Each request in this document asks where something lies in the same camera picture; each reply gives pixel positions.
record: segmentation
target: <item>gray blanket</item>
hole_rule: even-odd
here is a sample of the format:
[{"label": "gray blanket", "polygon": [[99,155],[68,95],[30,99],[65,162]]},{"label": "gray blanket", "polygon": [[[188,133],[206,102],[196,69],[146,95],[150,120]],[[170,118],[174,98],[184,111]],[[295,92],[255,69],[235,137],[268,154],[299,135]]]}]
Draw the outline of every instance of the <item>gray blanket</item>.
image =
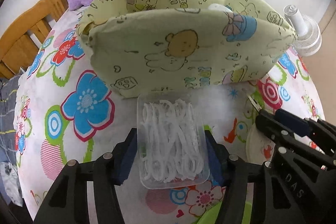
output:
[{"label": "gray blanket", "polygon": [[[10,80],[0,79],[0,162],[10,162],[14,172],[17,172],[17,168],[15,150],[16,129],[13,126],[13,120],[19,78],[20,75],[16,75]],[[8,179],[8,177],[3,178],[0,175],[0,193],[7,203],[10,199],[6,194],[6,186],[3,187],[2,181],[5,182]]]}]

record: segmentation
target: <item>chair backrest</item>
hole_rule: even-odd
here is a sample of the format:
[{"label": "chair backrest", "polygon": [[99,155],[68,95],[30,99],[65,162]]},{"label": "chair backrest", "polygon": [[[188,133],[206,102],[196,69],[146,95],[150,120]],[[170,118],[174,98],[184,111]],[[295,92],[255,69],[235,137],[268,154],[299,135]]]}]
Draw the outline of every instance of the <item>chair backrest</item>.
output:
[{"label": "chair backrest", "polygon": [[0,38],[0,77],[10,79],[20,67],[32,64],[38,47],[27,32],[30,30],[43,43],[51,31],[45,17],[51,15],[58,21],[67,8],[67,0],[40,0],[7,28]]}]

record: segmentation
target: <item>dental floss pick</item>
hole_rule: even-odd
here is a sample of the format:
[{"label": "dental floss pick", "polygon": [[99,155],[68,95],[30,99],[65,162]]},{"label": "dental floss pick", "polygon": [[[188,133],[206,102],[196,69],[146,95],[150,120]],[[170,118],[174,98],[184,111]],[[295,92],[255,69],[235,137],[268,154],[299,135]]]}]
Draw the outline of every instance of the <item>dental floss pick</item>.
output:
[{"label": "dental floss pick", "polygon": [[170,182],[175,178],[194,180],[201,173],[204,160],[199,151],[195,112],[191,103],[181,99],[174,104],[160,100],[160,104],[144,104],[142,110],[147,142],[142,159],[145,180]]}]

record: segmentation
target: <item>fabric storage basket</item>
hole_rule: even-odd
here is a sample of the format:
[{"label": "fabric storage basket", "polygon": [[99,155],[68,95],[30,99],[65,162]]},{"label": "fabric storage basket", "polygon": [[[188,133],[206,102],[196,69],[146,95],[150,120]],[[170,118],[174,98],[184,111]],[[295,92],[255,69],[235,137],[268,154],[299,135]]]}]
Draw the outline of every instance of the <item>fabric storage basket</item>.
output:
[{"label": "fabric storage basket", "polygon": [[76,31],[124,97],[261,78],[296,36],[263,0],[94,0]]}]

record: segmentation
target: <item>orange bird print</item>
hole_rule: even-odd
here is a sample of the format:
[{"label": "orange bird print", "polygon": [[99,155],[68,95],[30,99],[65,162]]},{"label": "orange bird print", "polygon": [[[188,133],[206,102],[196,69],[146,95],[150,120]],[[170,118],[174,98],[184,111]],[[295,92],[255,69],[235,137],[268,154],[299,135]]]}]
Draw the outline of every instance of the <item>orange bird print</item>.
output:
[{"label": "orange bird print", "polygon": [[267,148],[266,149],[264,148],[263,152],[264,152],[264,156],[265,156],[266,160],[269,160],[271,158],[271,156],[272,156],[272,154],[271,154],[272,147],[268,144]]},{"label": "orange bird print", "polygon": [[224,141],[228,142],[228,143],[233,143],[233,141],[235,140],[236,136],[237,138],[242,142],[242,143],[246,143],[246,140],[244,140],[240,134],[247,134],[247,125],[245,122],[240,121],[238,122],[237,118],[235,118],[234,122],[233,122],[233,128],[232,130],[229,132],[229,134],[227,135],[227,137],[224,136]]},{"label": "orange bird print", "polygon": [[237,126],[237,118],[235,118],[235,121],[233,122],[233,129],[229,132],[228,136],[224,136],[224,140],[228,143],[233,143],[236,137],[236,126]]}]

